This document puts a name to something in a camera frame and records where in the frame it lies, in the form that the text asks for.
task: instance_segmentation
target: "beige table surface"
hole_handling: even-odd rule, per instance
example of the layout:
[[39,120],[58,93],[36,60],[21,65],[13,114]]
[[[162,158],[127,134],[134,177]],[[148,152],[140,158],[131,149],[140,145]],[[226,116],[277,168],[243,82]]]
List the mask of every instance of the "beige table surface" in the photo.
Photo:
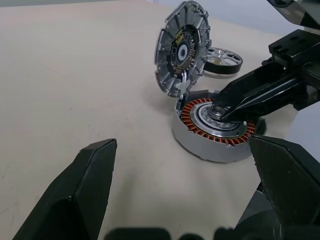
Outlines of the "beige table surface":
[[[0,235],[11,239],[47,186],[88,144],[117,138],[109,204],[99,239],[116,227],[163,227],[173,239],[212,239],[235,226],[259,176],[250,157],[200,160],[174,139],[175,99],[154,76],[154,49],[173,9],[144,1],[0,8]],[[269,58],[279,36],[210,18],[212,46]],[[234,78],[203,76],[195,90]],[[284,137],[292,107],[267,116]]]

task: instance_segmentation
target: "mechanical part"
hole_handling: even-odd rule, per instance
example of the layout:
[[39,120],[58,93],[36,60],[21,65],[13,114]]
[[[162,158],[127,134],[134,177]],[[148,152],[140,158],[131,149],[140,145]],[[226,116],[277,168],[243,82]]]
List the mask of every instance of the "mechanical part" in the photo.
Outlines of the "mechanical part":
[[200,106],[201,104],[206,103],[210,104],[211,100],[215,99],[218,95],[217,92],[211,93],[207,90],[192,91],[189,92],[186,98],[182,100],[178,99],[175,105],[176,114],[173,117],[172,123],[174,137],[188,151],[204,160],[229,163],[246,159],[251,155],[251,151],[247,143],[248,137],[245,138],[244,135],[248,131],[253,130],[250,129],[252,127],[251,124],[255,126],[256,134],[264,135],[267,130],[266,121],[264,119],[257,118],[253,120],[252,123],[248,122],[247,132],[240,136],[242,140],[239,137],[222,138],[211,135],[197,127],[191,121],[190,112],[194,106]]
[[155,78],[164,93],[181,98],[196,84],[211,46],[209,33],[208,12],[195,1],[182,2],[167,17],[154,54]]
[[282,226],[319,225],[318,160],[301,145],[279,138],[255,135],[249,145],[265,194]]
[[209,117],[210,98],[195,99],[182,109],[181,120],[190,131],[209,140],[227,145],[245,143],[256,133],[254,122],[219,122]]
[[271,60],[230,82],[215,99],[212,107],[226,110],[220,121],[246,121],[288,104],[301,110],[319,101],[320,36],[296,30],[269,45],[269,51]]
[[268,0],[289,22],[320,29],[319,1],[317,0]]
[[243,59],[232,51],[210,47],[204,70],[215,74],[236,74],[243,62]]
[[13,240],[97,240],[108,205],[116,149],[116,139],[107,139],[79,151],[45,190]]

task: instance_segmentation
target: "metal wheel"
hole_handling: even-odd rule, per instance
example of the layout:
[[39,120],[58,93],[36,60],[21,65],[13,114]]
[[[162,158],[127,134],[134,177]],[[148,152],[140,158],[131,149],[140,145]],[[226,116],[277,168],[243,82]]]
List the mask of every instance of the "metal wheel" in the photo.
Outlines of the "metal wheel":
[[240,71],[243,59],[232,51],[210,47],[204,70],[215,74],[236,74]]

